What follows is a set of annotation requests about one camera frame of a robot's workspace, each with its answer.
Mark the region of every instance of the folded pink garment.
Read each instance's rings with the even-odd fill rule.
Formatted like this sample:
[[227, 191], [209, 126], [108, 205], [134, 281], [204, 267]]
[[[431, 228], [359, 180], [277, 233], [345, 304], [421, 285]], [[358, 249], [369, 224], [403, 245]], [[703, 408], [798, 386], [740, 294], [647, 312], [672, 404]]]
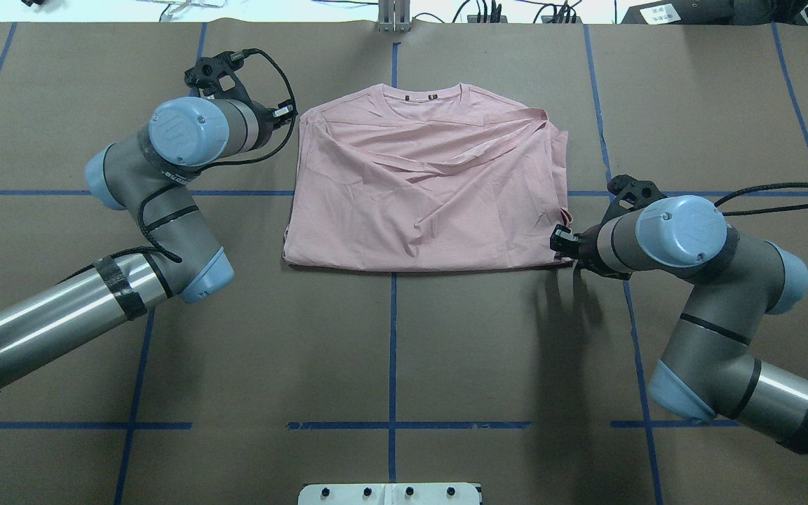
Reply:
[[286, 262], [355, 271], [553, 265], [567, 132], [469, 84], [376, 84], [305, 112]]

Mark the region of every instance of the blue joint cap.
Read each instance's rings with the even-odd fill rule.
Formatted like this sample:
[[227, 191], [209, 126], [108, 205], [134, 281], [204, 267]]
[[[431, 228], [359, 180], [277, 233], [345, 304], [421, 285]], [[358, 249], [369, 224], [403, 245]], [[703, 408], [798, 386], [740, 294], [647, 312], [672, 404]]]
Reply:
[[788, 312], [806, 295], [806, 291], [808, 291], [808, 268], [800, 258], [791, 255], [791, 253], [786, 252], [775, 243], [768, 240], [766, 242], [770, 243], [779, 252], [781, 262], [785, 265], [785, 287], [781, 291], [781, 297], [775, 307], [766, 312], [766, 314], [775, 316], [775, 314]]
[[193, 304], [221, 290], [233, 280], [234, 276], [233, 265], [230, 265], [227, 254], [221, 247], [208, 262], [208, 266], [202, 269], [180, 293], [180, 298], [187, 304]]
[[664, 198], [641, 211], [635, 225], [641, 249], [655, 262], [685, 269], [713, 259], [725, 246], [725, 216], [706, 198]]
[[709, 424], [715, 419], [715, 410], [690, 390], [662, 360], [656, 362], [647, 392], [654, 402], [680, 418], [698, 424]]
[[105, 147], [102, 152], [93, 156], [86, 164], [84, 173], [86, 174], [86, 186], [89, 192], [93, 193], [95, 198], [98, 198], [105, 207], [110, 210], [126, 210], [126, 207], [121, 205], [114, 196], [112, 191], [108, 189], [108, 183], [105, 182], [105, 154], [112, 148], [113, 144]]
[[217, 159], [230, 137], [227, 116], [210, 100], [184, 96], [161, 103], [148, 121], [151, 145], [178, 166], [202, 166]]

